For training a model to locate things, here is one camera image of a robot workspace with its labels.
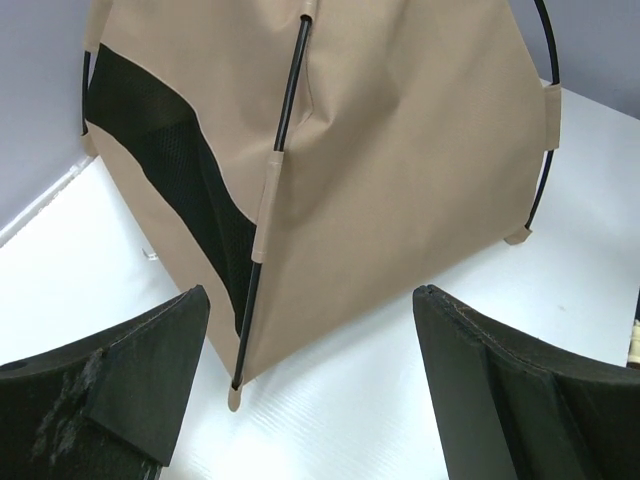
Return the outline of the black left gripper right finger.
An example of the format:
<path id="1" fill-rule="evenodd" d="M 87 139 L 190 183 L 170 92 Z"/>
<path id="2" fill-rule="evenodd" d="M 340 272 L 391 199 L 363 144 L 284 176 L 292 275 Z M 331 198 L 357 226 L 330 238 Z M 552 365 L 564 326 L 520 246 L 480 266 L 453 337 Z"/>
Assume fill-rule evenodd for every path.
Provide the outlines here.
<path id="1" fill-rule="evenodd" d="M 555 347 L 434 285 L 413 314 L 451 479 L 636 479 L 639 373 Z"/>

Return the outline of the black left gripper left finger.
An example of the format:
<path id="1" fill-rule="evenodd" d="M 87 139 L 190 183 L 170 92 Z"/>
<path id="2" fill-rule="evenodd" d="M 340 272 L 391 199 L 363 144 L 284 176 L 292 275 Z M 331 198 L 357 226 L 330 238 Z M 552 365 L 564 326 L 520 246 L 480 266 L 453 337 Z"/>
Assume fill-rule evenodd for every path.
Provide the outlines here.
<path id="1" fill-rule="evenodd" d="M 159 478 L 208 319 L 197 285 L 131 320 L 2 365 L 2 478 Z"/>

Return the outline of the black tent pole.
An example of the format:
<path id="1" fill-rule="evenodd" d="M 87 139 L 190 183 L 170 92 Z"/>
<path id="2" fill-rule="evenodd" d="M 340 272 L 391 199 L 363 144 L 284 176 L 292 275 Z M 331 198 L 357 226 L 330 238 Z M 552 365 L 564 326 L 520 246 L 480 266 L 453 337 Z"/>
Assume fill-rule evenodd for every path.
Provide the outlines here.
<path id="1" fill-rule="evenodd" d="M 285 148 L 296 217 L 350 198 L 461 188 L 526 214 L 559 143 L 560 89 L 543 85 L 505 1 L 95 1 L 86 118 L 122 147 L 196 120 L 233 206 L 256 221 L 301 16 L 312 28 Z"/>
<path id="2" fill-rule="evenodd" d="M 288 73 L 286 88 L 281 106 L 279 123 L 276 130 L 273 151 L 269 156 L 266 167 L 266 178 L 258 212 L 256 233 L 251 252 L 251 275 L 248 287 L 248 295 L 240 333 L 239 349 L 236 365 L 231 381 L 231 390 L 239 392 L 243 382 L 244 368 L 247 358 L 247 350 L 251 333 L 252 321 L 256 305 L 261 270 L 266 258 L 269 230 L 272 224 L 273 209 L 277 195 L 279 179 L 284 160 L 286 138 L 289 130 L 290 119 L 297 92 L 300 71 L 304 59 L 305 49 L 312 28 L 312 18 L 304 14 L 300 19 L 300 27 L 297 35 L 291 65 Z"/>

